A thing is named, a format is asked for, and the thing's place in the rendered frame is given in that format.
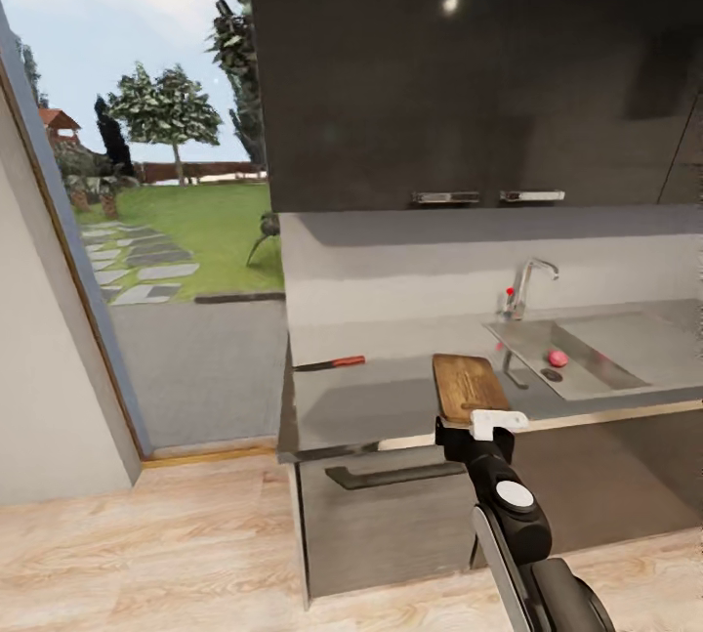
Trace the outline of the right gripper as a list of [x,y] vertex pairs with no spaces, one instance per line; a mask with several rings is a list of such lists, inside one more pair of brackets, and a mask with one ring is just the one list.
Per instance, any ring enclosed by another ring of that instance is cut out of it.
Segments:
[[502,427],[494,427],[492,442],[479,441],[470,434],[470,428],[446,428],[437,417],[434,442],[444,446],[446,461],[465,463],[468,475],[471,474],[474,463],[487,455],[502,459],[508,466],[512,463],[513,433]]

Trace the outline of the cutting board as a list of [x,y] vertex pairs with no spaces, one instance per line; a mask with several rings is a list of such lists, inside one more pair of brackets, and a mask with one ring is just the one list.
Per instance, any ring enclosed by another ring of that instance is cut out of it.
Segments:
[[487,358],[433,356],[434,378],[442,416],[472,425],[469,410],[511,411],[511,406]]

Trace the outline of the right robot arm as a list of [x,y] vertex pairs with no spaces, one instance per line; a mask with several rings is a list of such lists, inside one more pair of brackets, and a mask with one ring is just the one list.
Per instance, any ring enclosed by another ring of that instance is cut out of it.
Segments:
[[470,410],[470,428],[435,419],[436,445],[446,461],[466,464],[478,503],[477,538],[515,632],[616,632],[595,591],[564,558],[549,559],[551,527],[517,473],[509,429],[524,429],[520,411]]

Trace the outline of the vidalia onion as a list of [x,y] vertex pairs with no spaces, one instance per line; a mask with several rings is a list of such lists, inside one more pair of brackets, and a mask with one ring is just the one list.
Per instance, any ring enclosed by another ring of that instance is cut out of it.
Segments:
[[567,365],[567,354],[561,350],[548,352],[548,361],[555,367],[564,367]]

